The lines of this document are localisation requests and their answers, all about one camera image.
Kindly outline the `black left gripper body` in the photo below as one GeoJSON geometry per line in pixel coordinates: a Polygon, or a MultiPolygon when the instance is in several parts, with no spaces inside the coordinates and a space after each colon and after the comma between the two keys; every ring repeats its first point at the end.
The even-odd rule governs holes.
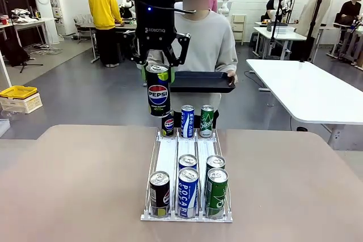
{"type": "Polygon", "coordinates": [[[140,54],[167,50],[176,38],[175,0],[135,0],[140,54]]]}

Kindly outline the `black plastic serving tray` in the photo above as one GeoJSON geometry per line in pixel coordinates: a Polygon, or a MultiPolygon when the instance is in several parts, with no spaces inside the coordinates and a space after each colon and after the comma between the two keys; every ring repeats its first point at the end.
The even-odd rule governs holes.
{"type": "Polygon", "coordinates": [[[170,85],[172,93],[230,93],[235,88],[224,72],[178,71],[170,85]]]}

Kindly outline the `green soda can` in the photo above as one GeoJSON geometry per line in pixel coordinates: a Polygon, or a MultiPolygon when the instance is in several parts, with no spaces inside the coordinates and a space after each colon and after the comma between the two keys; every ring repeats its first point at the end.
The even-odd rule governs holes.
{"type": "Polygon", "coordinates": [[[223,216],[228,178],[228,173],[222,168],[208,170],[205,197],[207,218],[219,219],[223,216]]]}
{"type": "Polygon", "coordinates": [[[206,159],[206,173],[212,168],[222,168],[225,169],[226,161],[220,155],[211,155],[206,159]]]}

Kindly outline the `person's left forearm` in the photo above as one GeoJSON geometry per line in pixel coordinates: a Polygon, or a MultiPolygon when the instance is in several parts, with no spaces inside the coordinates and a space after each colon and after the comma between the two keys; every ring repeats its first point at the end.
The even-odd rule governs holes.
{"type": "Polygon", "coordinates": [[[233,77],[236,75],[238,62],[234,60],[233,62],[218,62],[216,64],[215,71],[224,72],[229,77],[233,77]]]}

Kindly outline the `person in grey sweater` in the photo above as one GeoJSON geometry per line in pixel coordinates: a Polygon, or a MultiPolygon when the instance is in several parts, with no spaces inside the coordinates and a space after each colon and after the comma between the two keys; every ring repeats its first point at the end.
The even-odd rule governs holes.
{"type": "MultiPolygon", "coordinates": [[[[228,19],[209,9],[209,0],[186,0],[183,9],[196,10],[193,14],[175,12],[175,28],[179,33],[189,33],[191,40],[183,65],[176,71],[215,71],[218,62],[233,62],[237,59],[235,40],[228,19]]],[[[149,63],[167,63],[162,52],[149,51],[149,63]]],[[[214,108],[213,129],[219,117],[218,107],[221,93],[171,93],[171,108],[174,110],[174,127],[181,127],[181,109],[183,105],[195,108],[194,128],[200,126],[201,107],[211,105],[214,108]]]]}

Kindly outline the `person in yellow hoodie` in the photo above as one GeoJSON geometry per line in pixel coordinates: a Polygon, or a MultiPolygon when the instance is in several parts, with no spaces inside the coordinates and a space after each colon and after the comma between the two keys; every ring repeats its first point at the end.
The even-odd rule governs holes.
{"type": "Polygon", "coordinates": [[[105,67],[119,65],[116,24],[124,24],[117,0],[88,0],[90,14],[96,28],[96,43],[100,61],[105,67]]]}

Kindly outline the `seated person in black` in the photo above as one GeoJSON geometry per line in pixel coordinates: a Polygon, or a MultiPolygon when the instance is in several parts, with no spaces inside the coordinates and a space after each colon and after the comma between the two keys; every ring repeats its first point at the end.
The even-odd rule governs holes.
{"type": "Polygon", "coordinates": [[[338,23],[341,25],[351,25],[354,20],[360,17],[361,0],[350,0],[344,3],[340,10],[338,23]]]}
{"type": "Polygon", "coordinates": [[[269,0],[266,4],[266,13],[265,18],[273,20],[275,16],[275,11],[277,10],[277,5],[275,4],[275,0],[269,0]]]}

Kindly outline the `person in beige jacket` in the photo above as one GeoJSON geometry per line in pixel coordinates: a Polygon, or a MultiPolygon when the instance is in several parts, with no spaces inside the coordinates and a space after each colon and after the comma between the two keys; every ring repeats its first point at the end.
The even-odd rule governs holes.
{"type": "Polygon", "coordinates": [[[305,41],[293,44],[295,58],[298,61],[307,61],[310,57],[314,42],[317,39],[321,23],[330,7],[331,0],[308,0],[305,4],[298,24],[296,33],[304,36],[305,41]]]}

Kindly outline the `person's left hand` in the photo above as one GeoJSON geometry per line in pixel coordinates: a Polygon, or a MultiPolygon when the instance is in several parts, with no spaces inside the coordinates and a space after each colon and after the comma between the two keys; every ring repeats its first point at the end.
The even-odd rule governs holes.
{"type": "Polygon", "coordinates": [[[227,72],[227,78],[228,78],[229,86],[232,86],[238,82],[238,77],[236,75],[236,72],[234,72],[232,70],[227,72]]]}

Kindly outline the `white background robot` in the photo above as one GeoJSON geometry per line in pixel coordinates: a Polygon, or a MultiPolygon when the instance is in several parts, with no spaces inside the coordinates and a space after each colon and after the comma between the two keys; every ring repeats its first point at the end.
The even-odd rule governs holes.
{"type": "Polygon", "coordinates": [[[133,17],[131,8],[133,7],[132,0],[121,0],[119,4],[120,15],[123,19],[130,19],[133,17]]]}
{"type": "Polygon", "coordinates": [[[229,0],[218,0],[218,13],[228,17],[230,13],[229,0]]]}

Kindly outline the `white drawer unit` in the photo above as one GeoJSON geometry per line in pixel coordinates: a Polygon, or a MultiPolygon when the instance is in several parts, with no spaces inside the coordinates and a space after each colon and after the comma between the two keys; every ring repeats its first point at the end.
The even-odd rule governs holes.
{"type": "Polygon", "coordinates": [[[235,42],[243,45],[244,26],[246,22],[245,15],[233,14],[231,18],[231,27],[234,35],[235,42]]]}

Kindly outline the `blue Korean print display can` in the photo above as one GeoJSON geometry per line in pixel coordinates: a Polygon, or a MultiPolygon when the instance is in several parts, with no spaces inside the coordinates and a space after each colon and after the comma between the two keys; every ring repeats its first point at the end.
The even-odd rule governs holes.
{"type": "Polygon", "coordinates": [[[191,105],[181,107],[181,136],[183,138],[193,137],[195,109],[191,105]]]}

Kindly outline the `green Chilsung display can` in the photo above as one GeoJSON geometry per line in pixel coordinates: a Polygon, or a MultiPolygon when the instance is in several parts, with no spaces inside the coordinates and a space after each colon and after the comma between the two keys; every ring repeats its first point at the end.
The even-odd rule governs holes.
{"type": "Polygon", "coordinates": [[[200,115],[200,136],[209,138],[212,136],[214,108],[211,105],[203,105],[200,115]]]}

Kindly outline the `small black Pepsi display can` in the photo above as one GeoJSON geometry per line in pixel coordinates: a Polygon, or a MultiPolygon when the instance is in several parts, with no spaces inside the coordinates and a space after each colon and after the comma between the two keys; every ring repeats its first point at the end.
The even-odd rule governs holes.
{"type": "Polygon", "coordinates": [[[164,137],[172,137],[174,135],[174,111],[169,111],[167,115],[162,117],[162,135],[164,137]]]}

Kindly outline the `clear acrylic can rack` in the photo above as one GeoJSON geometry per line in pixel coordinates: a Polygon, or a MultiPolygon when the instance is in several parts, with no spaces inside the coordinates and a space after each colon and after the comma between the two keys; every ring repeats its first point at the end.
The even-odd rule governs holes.
{"type": "Polygon", "coordinates": [[[146,182],[145,208],[141,214],[142,221],[164,222],[218,222],[231,223],[233,221],[231,210],[230,189],[226,189],[225,204],[221,215],[215,218],[207,216],[205,208],[204,183],[206,174],[206,160],[211,155],[222,155],[218,134],[215,130],[210,138],[201,138],[199,131],[195,130],[192,138],[180,136],[180,129],[174,130],[173,137],[164,137],[160,129],[157,129],[153,151],[151,153],[148,177],[156,171],[164,171],[170,178],[170,208],[166,215],[157,217],[153,215],[154,208],[151,205],[150,183],[146,182]],[[197,159],[197,171],[199,173],[199,185],[197,194],[197,213],[191,219],[181,218],[178,212],[178,160],[182,155],[194,155],[197,159]]]}

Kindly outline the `small white desk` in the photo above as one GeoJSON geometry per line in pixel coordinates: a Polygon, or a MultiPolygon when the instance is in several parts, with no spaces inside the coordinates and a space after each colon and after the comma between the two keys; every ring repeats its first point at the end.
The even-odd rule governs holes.
{"type": "Polygon", "coordinates": [[[277,42],[282,43],[280,60],[291,53],[290,49],[294,41],[306,41],[306,37],[296,33],[293,27],[277,27],[274,31],[268,31],[267,27],[254,27],[258,33],[253,54],[262,59],[271,55],[272,47],[277,42]]]}

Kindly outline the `cluttered white desk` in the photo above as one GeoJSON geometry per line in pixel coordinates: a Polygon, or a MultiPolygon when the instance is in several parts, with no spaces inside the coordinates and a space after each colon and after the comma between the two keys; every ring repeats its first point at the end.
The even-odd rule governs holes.
{"type": "Polygon", "coordinates": [[[47,44],[48,48],[51,48],[52,46],[51,46],[51,43],[50,43],[50,40],[49,40],[49,37],[48,37],[49,31],[47,29],[46,23],[48,23],[48,22],[54,23],[54,21],[55,21],[55,18],[42,18],[42,19],[38,19],[35,22],[8,23],[8,24],[5,24],[5,25],[4,24],[0,24],[0,33],[3,34],[3,37],[5,39],[7,39],[7,35],[6,35],[5,29],[6,28],[13,27],[14,28],[14,31],[15,31],[15,37],[18,40],[18,44],[20,46],[22,46],[22,43],[20,41],[18,32],[21,31],[21,30],[25,30],[25,29],[41,27],[42,32],[43,32],[43,36],[44,36],[44,41],[47,44]]]}

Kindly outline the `blue Pocari Sweat can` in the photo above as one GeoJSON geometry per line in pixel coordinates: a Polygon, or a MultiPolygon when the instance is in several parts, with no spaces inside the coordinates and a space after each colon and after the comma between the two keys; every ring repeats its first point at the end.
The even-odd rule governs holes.
{"type": "Polygon", "coordinates": [[[182,168],[178,174],[178,216],[194,218],[197,212],[199,174],[191,167],[182,168]]]}
{"type": "Polygon", "coordinates": [[[197,169],[197,158],[191,154],[184,154],[178,159],[179,170],[183,168],[197,169]]]}

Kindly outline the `black floor tripod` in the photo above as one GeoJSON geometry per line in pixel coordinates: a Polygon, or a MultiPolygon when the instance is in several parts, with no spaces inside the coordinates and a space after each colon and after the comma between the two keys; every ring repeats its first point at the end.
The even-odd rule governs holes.
{"type": "Polygon", "coordinates": [[[43,64],[28,64],[31,60],[30,55],[14,39],[8,38],[0,40],[0,50],[6,57],[11,67],[21,66],[20,73],[26,66],[42,66],[43,64]]]}

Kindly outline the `yellow plastic crate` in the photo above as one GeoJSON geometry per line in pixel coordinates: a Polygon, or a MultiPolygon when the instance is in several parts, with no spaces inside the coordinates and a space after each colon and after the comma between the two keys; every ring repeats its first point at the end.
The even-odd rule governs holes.
{"type": "Polygon", "coordinates": [[[37,92],[36,87],[12,86],[0,92],[0,97],[26,99],[37,92]]]}

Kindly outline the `white plastic crate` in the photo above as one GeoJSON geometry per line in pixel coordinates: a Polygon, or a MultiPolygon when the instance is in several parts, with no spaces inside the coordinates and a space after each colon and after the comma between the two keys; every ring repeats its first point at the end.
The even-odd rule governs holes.
{"type": "Polygon", "coordinates": [[[26,99],[0,97],[0,105],[5,111],[24,114],[30,114],[43,106],[39,93],[29,96],[26,99]]]}

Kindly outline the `large white rounded table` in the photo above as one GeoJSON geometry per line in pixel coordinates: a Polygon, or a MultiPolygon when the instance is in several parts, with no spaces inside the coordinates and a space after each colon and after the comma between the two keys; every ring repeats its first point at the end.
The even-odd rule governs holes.
{"type": "Polygon", "coordinates": [[[363,126],[363,92],[310,62],[247,59],[247,64],[296,121],[322,125],[336,148],[347,125],[363,126]]]}

